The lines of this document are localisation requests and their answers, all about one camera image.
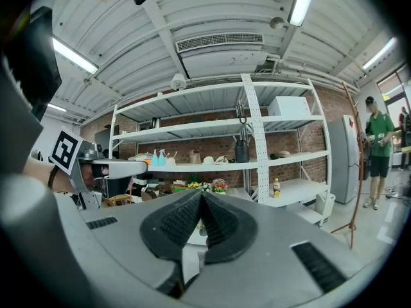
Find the red brick wall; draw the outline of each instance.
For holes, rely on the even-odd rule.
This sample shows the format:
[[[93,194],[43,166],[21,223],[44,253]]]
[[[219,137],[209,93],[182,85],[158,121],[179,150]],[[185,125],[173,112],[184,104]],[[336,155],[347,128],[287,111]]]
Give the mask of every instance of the red brick wall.
[[[327,121],[335,120],[341,117],[343,114],[352,114],[349,106],[348,99],[339,95],[336,92],[317,88],[317,94],[319,96],[324,114]],[[314,99],[311,94],[306,96],[310,106],[312,106]],[[267,114],[266,110],[262,111],[263,115]],[[235,117],[235,112],[221,112],[221,113],[207,113],[198,115],[196,118],[201,118],[201,121],[212,121],[216,119],[230,119]],[[106,124],[111,123],[112,114],[106,114],[101,118],[89,123],[82,127],[81,136],[88,141],[94,140],[94,134],[96,132],[104,130]],[[171,126],[175,124],[190,123],[192,116],[189,117],[176,117],[174,119],[162,120],[162,126]],[[127,117],[119,115],[116,121],[119,125],[120,133],[125,130],[132,132],[135,130],[136,123]],[[282,133],[268,133],[266,134],[267,151],[268,154],[278,151],[289,151],[290,153],[297,153],[298,141],[295,132],[282,132]],[[192,149],[200,148],[200,155],[203,159],[206,156],[212,156],[214,159],[221,155],[225,155],[228,159],[234,158],[235,142],[232,137],[219,137],[210,139],[195,139],[190,141],[175,141],[165,142],[158,144],[142,144],[139,146],[139,152],[152,153],[154,149],[157,151],[164,148],[167,153],[174,155],[175,151],[178,151],[176,156],[177,162],[188,162],[188,151]],[[320,151],[325,149],[324,136],[322,134],[322,127],[320,122],[311,123],[304,131],[304,136],[301,140],[302,151]],[[256,158],[256,148],[254,141],[250,140],[249,146],[250,158]],[[136,145],[134,143],[124,143],[119,147],[120,158],[127,159],[136,154]],[[304,162],[304,168],[307,174],[312,180],[322,182],[326,179],[326,159],[318,158]],[[212,173],[199,173],[201,181],[212,181],[215,178],[223,178],[229,182],[230,187],[242,187],[243,186],[243,171],[222,171]],[[278,178],[280,181],[298,178],[300,175],[299,164],[288,164],[285,166],[277,166],[270,168],[270,177]],[[155,173],[155,176],[168,180],[188,180],[189,173]],[[252,184],[258,184],[258,174],[256,170],[251,171]]]

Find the wooden pole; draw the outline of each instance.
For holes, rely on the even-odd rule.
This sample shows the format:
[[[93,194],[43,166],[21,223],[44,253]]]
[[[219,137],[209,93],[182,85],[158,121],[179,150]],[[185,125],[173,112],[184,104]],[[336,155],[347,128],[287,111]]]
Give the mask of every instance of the wooden pole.
[[[363,178],[363,174],[364,174],[364,161],[363,161],[364,151],[363,151],[363,146],[362,146],[362,132],[361,132],[361,124],[360,124],[360,113],[356,109],[356,107],[355,107],[356,105],[354,105],[353,99],[351,98],[351,95],[348,91],[348,88],[347,88],[347,85],[345,84],[345,82],[343,82],[342,85],[344,86],[345,93],[347,94],[348,101],[351,105],[351,109],[353,110],[355,125],[357,127],[357,143],[358,143],[358,147],[360,149],[360,186],[358,187],[357,201],[355,203],[355,209],[354,209],[354,213],[353,213],[353,217],[351,218],[351,221],[348,224],[346,224],[346,225],[344,225],[344,226],[342,226],[342,227],[340,227],[336,230],[333,230],[331,233],[338,232],[339,230],[341,230],[341,229],[348,226],[348,228],[351,229],[350,249],[353,249],[354,231],[356,230],[355,218],[357,216],[358,206],[360,204],[360,197],[361,197],[361,190],[362,190],[362,178]]]

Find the black shorts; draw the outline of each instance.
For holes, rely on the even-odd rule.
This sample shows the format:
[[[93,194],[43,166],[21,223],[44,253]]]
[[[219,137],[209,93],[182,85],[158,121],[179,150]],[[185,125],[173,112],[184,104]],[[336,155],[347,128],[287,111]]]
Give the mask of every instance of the black shorts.
[[[371,157],[371,176],[386,178],[388,175],[388,164],[390,157]]]

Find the gray floor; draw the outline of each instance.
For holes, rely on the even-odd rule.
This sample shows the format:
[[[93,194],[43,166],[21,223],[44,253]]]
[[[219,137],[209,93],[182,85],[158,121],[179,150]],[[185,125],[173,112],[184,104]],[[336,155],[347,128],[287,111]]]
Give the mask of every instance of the gray floor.
[[[393,186],[400,191],[403,184],[408,183],[411,171],[400,172],[394,169],[386,179],[385,187]],[[387,199],[386,191],[380,198],[380,208],[374,210],[371,206],[363,208],[362,204],[369,197],[370,181],[368,178],[363,182],[361,190],[362,197],[356,217],[356,231],[354,232],[354,254],[367,265],[381,256],[389,254],[398,239],[405,221],[407,220],[410,207],[403,200],[397,198]],[[355,199],[347,205],[334,204],[334,209],[329,221],[324,223],[322,230],[330,233],[344,224],[350,222],[354,212]],[[332,234],[333,237],[349,245],[351,231],[348,228]]]

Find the shoe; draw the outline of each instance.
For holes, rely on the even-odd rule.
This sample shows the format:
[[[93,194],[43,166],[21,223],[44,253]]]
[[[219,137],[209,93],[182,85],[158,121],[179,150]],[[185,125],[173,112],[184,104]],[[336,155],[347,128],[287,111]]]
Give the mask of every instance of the shoe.
[[[367,201],[365,201],[365,203],[362,205],[362,207],[367,208],[370,206],[370,204],[372,203],[372,198],[368,198]]]

